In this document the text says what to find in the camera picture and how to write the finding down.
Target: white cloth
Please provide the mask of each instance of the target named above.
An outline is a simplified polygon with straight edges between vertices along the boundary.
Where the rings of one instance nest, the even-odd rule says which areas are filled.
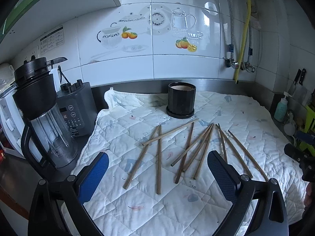
[[[174,167],[170,164],[183,152],[190,126],[163,138],[161,195],[156,194],[157,141],[150,144],[128,190],[122,187],[143,148],[141,142],[149,139],[157,125],[161,124],[162,133],[165,133],[194,118],[199,118],[199,121],[194,124],[192,140],[211,122],[220,123],[224,132],[230,130],[267,176],[279,181],[289,223],[301,219],[307,185],[301,179],[302,171],[297,162],[284,154],[288,141],[273,123],[269,112],[252,98],[197,92],[195,114],[186,120],[166,114],[166,94],[134,94],[111,89],[104,98],[109,109],[99,112],[94,131],[73,170],[73,174],[78,174],[100,151],[109,156],[108,170],[92,199],[84,204],[104,235],[195,236],[212,235],[216,230],[231,202],[225,200],[206,160],[197,180],[193,180],[203,150],[182,174],[179,184],[174,183],[180,162]],[[253,180],[264,181],[237,143],[232,142],[252,172]],[[188,153],[186,160],[194,149]],[[217,129],[214,129],[208,152],[211,150],[217,150],[222,155]],[[243,167],[227,143],[226,151],[228,163],[243,174]],[[255,206],[256,202],[253,201],[238,235],[246,231]],[[73,235],[78,235],[65,205],[62,212]]]

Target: soap dispenser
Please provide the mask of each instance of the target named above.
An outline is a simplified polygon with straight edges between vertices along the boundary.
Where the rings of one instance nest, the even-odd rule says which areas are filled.
[[[280,102],[277,105],[275,114],[273,116],[279,122],[283,122],[285,113],[287,112],[287,109],[288,109],[287,97],[292,97],[287,92],[284,92],[283,94],[284,94],[284,98],[281,98]]]

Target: wooden chopstick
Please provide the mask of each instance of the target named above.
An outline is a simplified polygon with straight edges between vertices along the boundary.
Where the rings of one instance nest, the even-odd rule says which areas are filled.
[[[256,168],[259,170],[259,172],[261,173],[261,175],[264,177],[264,179],[266,180],[266,182],[269,181],[267,175],[265,174],[265,172],[262,170],[262,168],[259,166],[259,164],[257,163],[257,161],[254,159],[254,157],[250,154],[249,151],[247,151],[247,149],[245,148],[245,146],[242,145],[242,143],[236,138],[236,136],[233,135],[232,132],[230,132],[228,130],[228,132],[231,134],[231,136],[233,137],[233,139],[235,140],[235,142],[240,146],[240,148],[244,151],[244,153],[249,157],[249,159],[252,161],[252,163],[254,163],[254,165],[256,166]]]
[[[186,149],[190,146],[190,141],[191,141],[191,139],[192,139],[194,124],[195,124],[195,123],[193,122],[193,123],[192,123],[192,126],[190,127],[190,131],[189,131],[188,138],[187,138],[187,142],[186,142]],[[187,156],[187,154],[185,154],[185,155],[182,157],[181,163],[180,163],[180,165],[179,165],[179,168],[178,168],[178,171],[177,171],[177,175],[176,175],[176,179],[175,179],[175,183],[176,183],[176,184],[178,184],[179,179],[181,178],[181,174],[182,174],[183,167],[184,167],[184,164],[185,164],[186,156]]]
[[[210,140],[211,140],[213,129],[214,129],[214,126],[212,126],[212,128],[210,129],[210,133],[208,135],[206,147],[204,148],[204,153],[202,154],[202,157],[201,157],[201,160],[199,162],[198,168],[196,169],[196,172],[195,172],[195,175],[194,175],[194,179],[197,179],[197,177],[199,175],[199,172],[200,172],[200,169],[201,169],[201,165],[204,162],[204,158],[206,157],[206,153],[207,153],[208,146],[209,146],[209,143],[210,143]]]
[[[202,132],[199,137],[197,137],[194,142],[184,151],[182,152],[177,158],[176,160],[174,160],[171,163],[171,166],[173,167],[181,158],[183,158],[185,156],[185,154],[188,153],[188,151],[193,148],[193,146],[203,137],[203,135],[208,131],[208,129],[210,128],[211,124],[204,130],[204,132]]]
[[[172,133],[174,133],[175,131],[177,131],[177,130],[179,130],[179,129],[181,129],[181,128],[183,128],[183,127],[185,127],[185,126],[187,126],[187,125],[189,125],[189,124],[191,124],[191,123],[193,123],[193,122],[195,122],[195,121],[198,121],[198,120],[199,120],[199,119],[195,119],[195,120],[192,120],[192,121],[190,121],[190,122],[187,122],[186,124],[184,124],[184,125],[182,125],[182,126],[179,126],[179,127],[177,127],[176,129],[173,129],[173,130],[171,130],[171,131],[169,131],[169,132],[166,132],[166,133],[164,133],[164,134],[162,134],[162,135],[160,135],[160,136],[158,136],[158,137],[156,137],[156,138],[150,139],[149,141],[146,141],[146,142],[142,143],[142,145],[143,145],[143,146],[148,145],[148,144],[150,144],[150,143],[152,143],[152,142],[154,142],[154,141],[156,141],[156,140],[158,140],[158,139],[160,139],[160,138],[163,138],[163,137],[165,137],[165,136],[167,136],[167,135],[169,135],[169,134],[172,134]]]
[[[162,134],[162,126],[160,125],[159,135]],[[157,194],[161,194],[161,170],[162,170],[162,139],[159,138],[157,143]]]
[[[220,123],[218,123],[217,127],[219,129],[220,137],[221,137],[221,144],[222,144],[222,149],[223,149],[223,158],[224,158],[225,162],[227,163],[226,149],[225,149],[225,144],[224,144],[224,139],[223,139],[223,136],[222,136],[222,130],[221,130],[221,127],[220,127]]]
[[[159,126],[156,126],[156,127],[155,127],[155,130],[154,130],[154,132],[152,133],[152,135],[151,135],[150,138],[153,138],[153,137],[154,137],[154,135],[155,135],[155,133],[157,132],[158,128],[159,128]],[[123,188],[124,188],[124,189],[126,189],[126,190],[128,189],[129,184],[130,184],[132,178],[134,177],[134,175],[135,175],[137,169],[139,168],[139,165],[140,165],[140,163],[141,163],[141,161],[142,161],[142,159],[143,159],[143,157],[144,157],[146,151],[148,150],[148,148],[149,148],[149,145],[146,145],[146,146],[142,149],[139,158],[137,159],[137,161],[135,162],[135,164],[133,165],[133,167],[132,167],[132,169],[131,169],[131,172],[130,172],[130,175],[129,175],[128,179],[126,180],[126,182],[125,182],[124,185],[123,185]]]
[[[184,168],[183,168],[183,172],[185,172],[189,166],[191,165],[191,163],[193,162],[193,160],[195,159],[195,157],[197,156],[197,154],[199,153],[200,149],[202,148],[202,146],[204,145],[204,142],[206,141],[211,129],[213,127],[213,123],[211,124],[210,128],[208,129],[207,133],[204,134],[204,139],[202,140],[202,142],[199,144],[199,146],[197,147],[196,151],[194,152],[194,154],[190,157],[189,161],[185,164]]]
[[[249,168],[247,167],[247,165],[245,164],[244,160],[242,159],[242,157],[239,155],[238,151],[236,150],[236,148],[233,146],[232,142],[227,138],[227,136],[224,134],[224,132],[221,130],[222,135],[224,136],[224,138],[226,139],[227,143],[229,144],[229,146],[231,147],[232,151],[234,152],[234,154],[236,155],[237,159],[239,160],[239,162],[242,164],[243,168],[245,169],[247,175],[250,178],[253,178],[252,173],[250,172]]]

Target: black ceramic pot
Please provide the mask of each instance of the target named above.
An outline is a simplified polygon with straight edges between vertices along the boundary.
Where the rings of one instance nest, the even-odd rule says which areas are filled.
[[[166,112],[177,119],[192,117],[195,110],[196,86],[186,82],[169,84],[169,96]]]

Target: knife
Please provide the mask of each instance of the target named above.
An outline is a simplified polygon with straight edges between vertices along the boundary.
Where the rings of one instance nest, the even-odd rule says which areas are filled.
[[[294,82],[292,82],[292,84],[291,84],[291,87],[290,87],[290,89],[289,89],[289,91],[288,91],[288,93],[292,96],[293,95],[293,93],[294,93],[294,91],[295,91],[295,89],[296,89],[296,83],[297,83],[297,81],[299,80],[299,78],[300,78],[300,75],[301,75],[301,69],[299,69],[298,71],[297,71],[297,74],[296,74],[296,77],[295,77],[295,79],[294,79]]]
[[[296,85],[296,90],[295,90],[294,96],[293,96],[293,99],[296,100],[300,104],[302,104],[302,102],[305,98],[306,92],[307,92],[307,89],[303,86],[305,74],[306,74],[306,69],[303,68],[302,72],[301,72],[299,83]]]

